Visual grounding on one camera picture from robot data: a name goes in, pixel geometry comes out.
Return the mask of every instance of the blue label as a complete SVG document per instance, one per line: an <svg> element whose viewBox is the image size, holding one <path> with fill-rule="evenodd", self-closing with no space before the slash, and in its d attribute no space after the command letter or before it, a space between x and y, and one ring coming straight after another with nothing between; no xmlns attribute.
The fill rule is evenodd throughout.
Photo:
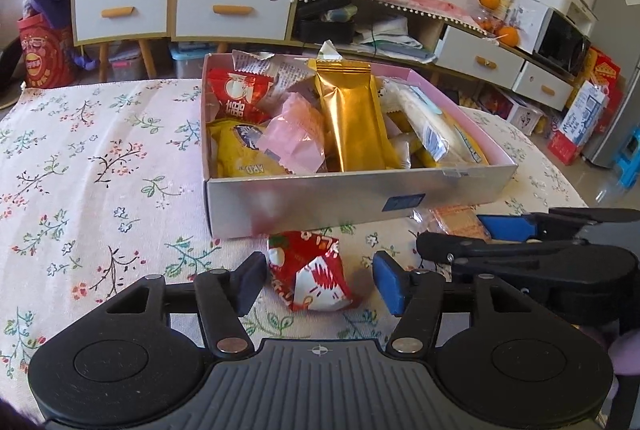
<svg viewBox="0 0 640 430"><path fill-rule="evenodd" d="M389 197L382 208L383 212L392 212L394 210L405 210L407 208L417 208L424 199L426 194L401 195L398 197Z"/></svg>

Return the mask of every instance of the white carton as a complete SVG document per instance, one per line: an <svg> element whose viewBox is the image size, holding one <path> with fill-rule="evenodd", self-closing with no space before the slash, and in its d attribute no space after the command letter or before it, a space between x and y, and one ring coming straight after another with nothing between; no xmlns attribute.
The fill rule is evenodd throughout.
<svg viewBox="0 0 640 430"><path fill-rule="evenodd" d="M396 76L420 87L477 141L491 165L252 179L211 178L210 143L206 134L206 74L211 68L232 70L232 55L207 55L202 79L204 196L209 227L216 237L268 235L393 219L408 216L418 206L490 203L498 199L518 167L493 139L420 74L405 68L371 64L376 76Z"/></svg>

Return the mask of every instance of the plastic container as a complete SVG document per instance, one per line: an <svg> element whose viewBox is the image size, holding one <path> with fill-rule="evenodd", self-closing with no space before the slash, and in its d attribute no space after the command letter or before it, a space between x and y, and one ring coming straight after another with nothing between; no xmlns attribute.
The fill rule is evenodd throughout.
<svg viewBox="0 0 640 430"><path fill-rule="evenodd" d="M169 45L171 58L174 59L175 74L177 78L201 78L204 58L209 53L216 51L215 45L206 44L185 45L186 42L176 44L173 42Z"/></svg>
<svg viewBox="0 0 640 430"><path fill-rule="evenodd" d="M109 56L114 82L135 82L145 79L145 68L142 62L140 46L123 44L113 55Z"/></svg>

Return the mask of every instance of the cardboard box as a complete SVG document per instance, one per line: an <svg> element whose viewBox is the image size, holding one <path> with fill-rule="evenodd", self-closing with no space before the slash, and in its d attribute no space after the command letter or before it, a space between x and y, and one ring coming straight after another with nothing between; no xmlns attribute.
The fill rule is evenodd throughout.
<svg viewBox="0 0 640 430"><path fill-rule="evenodd" d="M536 106L491 84L482 86L476 101L482 110L494 116L500 116L504 121L523 131L526 136L533 133L538 121L544 116Z"/></svg>
<svg viewBox="0 0 640 430"><path fill-rule="evenodd" d="M210 54L205 59L203 132L207 122L206 74L211 68L232 70L232 55ZM359 224L406 217L418 206L481 204L500 197L518 166L493 139L415 71L384 64L371 64L371 70L377 76L397 76L420 87L478 142L491 166L216 179L210 177L210 143L205 134L201 143L203 188L214 236L235 238Z"/></svg>
<svg viewBox="0 0 640 430"><path fill-rule="evenodd" d="M593 133L602 111L609 103L600 85L584 82L558 131L549 143L549 150L565 165L570 165Z"/></svg>

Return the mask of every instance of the table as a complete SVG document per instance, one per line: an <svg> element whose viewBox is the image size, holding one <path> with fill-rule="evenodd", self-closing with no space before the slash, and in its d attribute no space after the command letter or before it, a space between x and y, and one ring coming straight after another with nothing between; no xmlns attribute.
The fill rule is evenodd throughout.
<svg viewBox="0 0 640 430"><path fill-rule="evenodd" d="M147 80L27 89L0 121L0 392L38 413L26 373L33 353L149 273L192 280L235 269L263 239L209 236L202 197L199 80ZM585 206L515 127L465 109L520 165L499 201L479 213L521 214ZM270 338L377 338L395 327L371 277L385 250L418 267L410 219L323 228L340 238L352 289L364 298L336 314L292 314L265 288L242 319L257 345ZM172 315L198 340L194 315Z"/></svg>

